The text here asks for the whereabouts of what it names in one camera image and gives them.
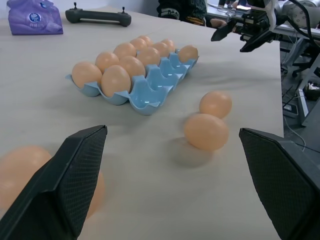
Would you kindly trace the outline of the purple tissue pack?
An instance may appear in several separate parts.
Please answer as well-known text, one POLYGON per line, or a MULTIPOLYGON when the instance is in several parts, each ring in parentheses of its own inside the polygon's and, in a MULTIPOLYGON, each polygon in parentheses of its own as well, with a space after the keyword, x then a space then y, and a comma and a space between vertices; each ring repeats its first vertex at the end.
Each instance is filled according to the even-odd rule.
POLYGON ((7 0, 11 34, 62 35, 59 9, 49 0, 7 0))

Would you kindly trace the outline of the black office chair base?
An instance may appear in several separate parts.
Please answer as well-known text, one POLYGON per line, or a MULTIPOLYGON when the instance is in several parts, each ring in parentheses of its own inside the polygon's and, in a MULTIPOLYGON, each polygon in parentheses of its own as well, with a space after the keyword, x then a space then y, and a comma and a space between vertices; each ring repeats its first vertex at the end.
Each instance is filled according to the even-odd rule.
POLYGON ((312 47, 308 47, 299 56, 294 55, 291 57, 285 57, 280 63, 281 69, 287 74, 289 69, 293 68, 292 77, 295 78, 298 76, 298 73, 301 73, 312 66, 318 54, 319 52, 317 50, 314 50, 312 47))

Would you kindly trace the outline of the dark grey handheld remote controller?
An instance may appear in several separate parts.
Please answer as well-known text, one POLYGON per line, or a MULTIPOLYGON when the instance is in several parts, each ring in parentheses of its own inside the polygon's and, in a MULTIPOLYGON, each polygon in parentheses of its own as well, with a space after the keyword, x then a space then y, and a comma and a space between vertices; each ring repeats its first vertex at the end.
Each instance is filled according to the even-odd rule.
POLYGON ((83 10, 77 7, 74 2, 74 8, 65 11, 65 17, 70 23, 79 23, 81 20, 98 20, 98 21, 112 21, 118 22, 123 27, 128 27, 132 22, 132 17, 125 12, 122 7, 121 12, 101 12, 92 10, 83 10))

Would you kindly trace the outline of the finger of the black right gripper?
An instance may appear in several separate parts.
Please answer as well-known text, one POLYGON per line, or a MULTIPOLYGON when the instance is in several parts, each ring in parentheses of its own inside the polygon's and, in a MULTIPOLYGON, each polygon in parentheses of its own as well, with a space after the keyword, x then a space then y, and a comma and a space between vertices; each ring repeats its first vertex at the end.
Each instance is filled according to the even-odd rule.
POLYGON ((246 41, 245 45, 240 49, 241 53, 249 53, 253 50, 261 47, 264 43, 271 42, 273 40, 273 32, 268 29, 252 36, 246 41))
POLYGON ((233 31, 233 28, 235 27, 236 22, 235 21, 229 21, 222 26, 218 27, 216 31, 213 33, 211 37, 212 42, 218 42, 224 39, 229 33, 233 31))

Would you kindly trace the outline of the grey metal floor stand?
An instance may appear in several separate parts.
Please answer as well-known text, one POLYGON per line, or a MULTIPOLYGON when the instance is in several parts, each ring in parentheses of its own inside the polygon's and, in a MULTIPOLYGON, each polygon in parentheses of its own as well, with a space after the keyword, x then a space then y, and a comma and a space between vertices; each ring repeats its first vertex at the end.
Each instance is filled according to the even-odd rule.
POLYGON ((298 119, 302 127, 320 122, 320 84, 308 82, 299 87, 291 98, 282 103, 282 112, 286 117, 298 119))

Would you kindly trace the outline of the white background desk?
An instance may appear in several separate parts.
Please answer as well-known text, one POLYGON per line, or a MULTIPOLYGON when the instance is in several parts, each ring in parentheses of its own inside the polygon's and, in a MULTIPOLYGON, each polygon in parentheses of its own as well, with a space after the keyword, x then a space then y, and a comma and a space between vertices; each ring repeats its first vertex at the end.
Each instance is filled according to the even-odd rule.
POLYGON ((226 22, 233 17, 240 18, 246 12, 248 12, 251 8, 248 6, 237 5, 235 8, 228 8, 226 5, 224 7, 207 4, 207 15, 211 18, 224 20, 226 22))

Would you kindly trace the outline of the light blue plastic egg tray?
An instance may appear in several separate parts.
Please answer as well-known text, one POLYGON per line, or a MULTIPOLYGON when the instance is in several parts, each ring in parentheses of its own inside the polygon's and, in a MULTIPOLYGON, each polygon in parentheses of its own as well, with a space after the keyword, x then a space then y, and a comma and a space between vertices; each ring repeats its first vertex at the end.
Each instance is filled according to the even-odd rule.
POLYGON ((198 61, 197 58, 191 58, 182 63, 179 60, 179 52, 180 50, 177 49, 171 52, 169 57, 162 57, 159 65, 147 65, 145 77, 142 75, 133 77, 131 92, 116 92, 112 97, 107 97, 96 81, 76 89, 87 97, 101 95, 108 103, 115 106, 129 102, 137 113, 150 116, 164 104, 168 94, 176 89, 198 61))

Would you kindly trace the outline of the brown egg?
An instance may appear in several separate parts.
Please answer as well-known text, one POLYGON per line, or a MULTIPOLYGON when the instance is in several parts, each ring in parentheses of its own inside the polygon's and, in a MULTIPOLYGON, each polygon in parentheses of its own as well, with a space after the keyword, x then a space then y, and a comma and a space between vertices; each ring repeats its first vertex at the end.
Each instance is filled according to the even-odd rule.
POLYGON ((52 156, 42 147, 18 147, 0 157, 0 218, 28 181, 52 156))
POLYGON ((154 43, 152 45, 152 47, 159 52, 159 55, 161 58, 163 58, 163 57, 167 58, 170 55, 170 49, 169 49, 168 45, 165 44, 164 42, 154 43))
POLYGON ((127 71, 130 78, 134 76, 146 76, 145 66, 136 57, 125 56, 119 60, 119 65, 127 71))
POLYGON ((137 50, 130 42, 124 42, 119 44, 113 51, 113 53, 122 59, 127 56, 136 57, 137 50))
POLYGON ((153 47, 147 47, 141 50, 136 58, 142 62, 144 66, 147 65, 159 65, 161 61, 160 53, 153 47))
POLYGON ((198 58, 198 49, 193 45, 186 45, 178 52, 178 58, 181 63, 198 58))
POLYGON ((74 65, 71 72, 72 80, 78 88, 83 88, 86 83, 97 82, 101 85, 102 72, 91 62, 82 61, 74 65))
POLYGON ((142 38, 135 38, 130 43, 136 48, 137 51, 144 50, 148 47, 147 42, 142 38))
POLYGON ((147 35, 141 35, 138 38, 144 40, 148 47, 151 47, 154 44, 152 39, 147 35))
POLYGON ((120 62, 117 55, 112 52, 101 52, 95 59, 95 65, 103 74, 107 68, 113 65, 118 65, 120 62))
POLYGON ((169 50, 170 53, 175 53, 176 52, 176 47, 175 47, 175 44, 174 44, 174 42, 172 40, 163 39, 161 42, 167 45, 168 50, 169 50))
POLYGON ((205 94, 199 103, 199 112, 223 119, 232 109, 232 98, 221 91, 211 91, 205 94))
POLYGON ((225 122, 210 114, 197 113, 190 116, 183 130, 189 144, 208 152, 222 148, 229 139, 229 128, 225 122))
POLYGON ((129 92, 131 85, 128 72, 120 65, 112 65, 102 75, 101 90, 108 98, 111 98, 117 92, 129 92))

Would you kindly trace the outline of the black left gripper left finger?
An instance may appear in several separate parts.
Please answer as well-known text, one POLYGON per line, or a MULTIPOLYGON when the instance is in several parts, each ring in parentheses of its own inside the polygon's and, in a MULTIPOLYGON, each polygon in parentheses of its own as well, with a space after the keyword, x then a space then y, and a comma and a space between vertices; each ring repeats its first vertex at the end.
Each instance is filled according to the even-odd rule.
POLYGON ((37 170, 0 220, 0 240, 77 240, 97 186, 108 128, 80 130, 37 170))

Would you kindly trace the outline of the person in dark jacket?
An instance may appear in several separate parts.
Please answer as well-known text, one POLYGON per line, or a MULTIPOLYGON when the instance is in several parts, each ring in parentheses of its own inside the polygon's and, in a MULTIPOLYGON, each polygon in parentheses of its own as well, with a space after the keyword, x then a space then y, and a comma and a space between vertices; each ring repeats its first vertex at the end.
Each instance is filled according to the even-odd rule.
POLYGON ((215 29, 227 24, 221 19, 206 18, 207 0, 158 0, 158 3, 156 10, 159 18, 215 29))

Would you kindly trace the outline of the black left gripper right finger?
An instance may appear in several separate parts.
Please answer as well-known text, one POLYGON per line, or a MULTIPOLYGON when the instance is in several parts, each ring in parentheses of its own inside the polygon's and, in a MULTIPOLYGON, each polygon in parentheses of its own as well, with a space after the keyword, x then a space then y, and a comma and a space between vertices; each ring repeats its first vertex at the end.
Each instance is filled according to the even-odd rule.
POLYGON ((250 128, 239 131, 249 172, 281 240, 320 240, 320 162, 293 141, 250 128))

